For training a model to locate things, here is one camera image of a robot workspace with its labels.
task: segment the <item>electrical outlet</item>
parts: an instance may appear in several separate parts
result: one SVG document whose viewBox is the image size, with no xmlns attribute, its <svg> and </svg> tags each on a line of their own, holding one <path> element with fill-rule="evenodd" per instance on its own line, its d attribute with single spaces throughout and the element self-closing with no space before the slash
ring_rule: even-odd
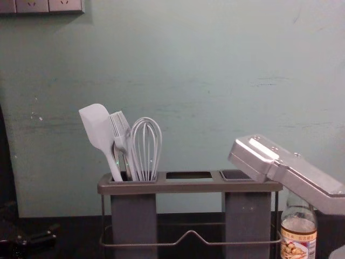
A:
<svg viewBox="0 0 345 259">
<path fill-rule="evenodd" d="M 48 0 L 16 0 L 17 12 L 49 12 Z"/>
<path fill-rule="evenodd" d="M 82 11 L 82 2 L 81 0 L 49 0 L 49 11 Z"/>
<path fill-rule="evenodd" d="M 16 12 L 15 0 L 0 0 L 0 13 Z"/>
</svg>

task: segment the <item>utensil caddy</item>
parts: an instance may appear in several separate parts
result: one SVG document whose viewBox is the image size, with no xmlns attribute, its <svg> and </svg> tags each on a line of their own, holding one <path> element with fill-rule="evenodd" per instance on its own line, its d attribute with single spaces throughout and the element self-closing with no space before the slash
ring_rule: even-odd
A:
<svg viewBox="0 0 345 259">
<path fill-rule="evenodd" d="M 154 182 L 114 182 L 106 174 L 98 183 L 102 198 L 103 231 L 100 245 L 114 249 L 115 259 L 158 259 L 158 247 L 173 247 L 195 235 L 207 246 L 224 246 L 224 258 L 269 259 L 270 245 L 278 244 L 278 191 L 276 182 L 258 183 L 239 170 L 159 172 Z M 222 242 L 208 242 L 194 230 L 174 243 L 158 243 L 156 194 L 222 193 L 225 214 Z M 275 192 L 275 233 L 271 241 L 271 195 Z M 111 197 L 112 225 L 104 224 L 104 196 Z M 113 244 L 105 243 L 112 228 Z"/>
</svg>

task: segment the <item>whisk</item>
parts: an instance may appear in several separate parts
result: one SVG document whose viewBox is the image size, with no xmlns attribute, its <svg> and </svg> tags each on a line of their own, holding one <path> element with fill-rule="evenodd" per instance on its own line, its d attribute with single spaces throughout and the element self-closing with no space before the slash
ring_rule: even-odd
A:
<svg viewBox="0 0 345 259">
<path fill-rule="evenodd" d="M 132 127 L 130 139 L 139 180 L 156 180 L 162 150 L 162 131 L 158 123 L 151 118 L 140 118 Z"/>
</svg>

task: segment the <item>bottle label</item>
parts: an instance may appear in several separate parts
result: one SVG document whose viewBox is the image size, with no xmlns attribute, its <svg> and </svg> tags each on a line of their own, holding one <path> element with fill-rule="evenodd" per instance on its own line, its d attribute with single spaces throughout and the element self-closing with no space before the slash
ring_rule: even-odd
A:
<svg viewBox="0 0 345 259">
<path fill-rule="evenodd" d="M 297 233 L 281 227 L 282 259 L 315 259 L 317 231 Z"/>
</svg>

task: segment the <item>black object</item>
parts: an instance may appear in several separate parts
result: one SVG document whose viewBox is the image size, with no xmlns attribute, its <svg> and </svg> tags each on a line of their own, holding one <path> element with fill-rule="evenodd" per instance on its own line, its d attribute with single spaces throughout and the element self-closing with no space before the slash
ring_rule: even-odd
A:
<svg viewBox="0 0 345 259">
<path fill-rule="evenodd" d="M 55 246 L 55 231 L 60 227 L 54 224 L 47 231 L 35 235 L 26 235 L 15 225 L 0 222 L 0 258 L 25 259 L 28 255 Z"/>
<path fill-rule="evenodd" d="M 0 106 L 0 208 L 10 201 L 17 202 L 17 197 L 5 120 Z M 15 208 L 13 211 L 18 218 L 17 205 Z"/>
</svg>

